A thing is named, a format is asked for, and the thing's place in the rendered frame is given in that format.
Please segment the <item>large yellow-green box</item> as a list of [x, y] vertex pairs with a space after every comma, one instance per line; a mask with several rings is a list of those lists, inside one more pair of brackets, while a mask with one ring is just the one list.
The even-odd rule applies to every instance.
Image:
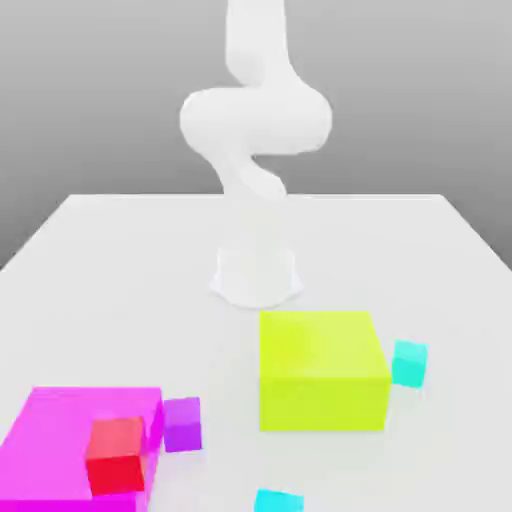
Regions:
[[366, 311], [263, 311], [260, 429], [381, 431], [391, 372]]

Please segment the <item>small red cube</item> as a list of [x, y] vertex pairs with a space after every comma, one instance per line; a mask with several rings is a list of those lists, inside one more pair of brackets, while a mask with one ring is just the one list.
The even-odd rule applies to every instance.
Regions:
[[144, 491], [145, 448], [142, 417], [94, 420], [85, 452], [92, 495]]

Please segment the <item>small purple cube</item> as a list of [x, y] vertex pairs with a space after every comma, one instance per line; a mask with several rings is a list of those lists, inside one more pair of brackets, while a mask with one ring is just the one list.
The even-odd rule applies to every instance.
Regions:
[[202, 449], [202, 426], [199, 397], [165, 400], [164, 444], [167, 453]]

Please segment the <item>small cyan cube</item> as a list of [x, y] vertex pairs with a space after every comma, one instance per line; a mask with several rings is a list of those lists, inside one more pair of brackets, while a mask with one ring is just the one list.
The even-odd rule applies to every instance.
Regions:
[[427, 358], [426, 344], [397, 340], [391, 365], [392, 383], [420, 389], [425, 379]]
[[253, 512], [304, 512], [304, 497], [292, 493], [259, 489]]

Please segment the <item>large magenta box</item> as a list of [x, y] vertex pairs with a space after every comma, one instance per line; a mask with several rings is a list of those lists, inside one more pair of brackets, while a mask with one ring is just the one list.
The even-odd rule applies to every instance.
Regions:
[[[93, 496], [94, 420], [142, 417], [145, 490]], [[148, 512], [163, 437], [158, 387], [36, 387], [0, 445], [0, 512]]]

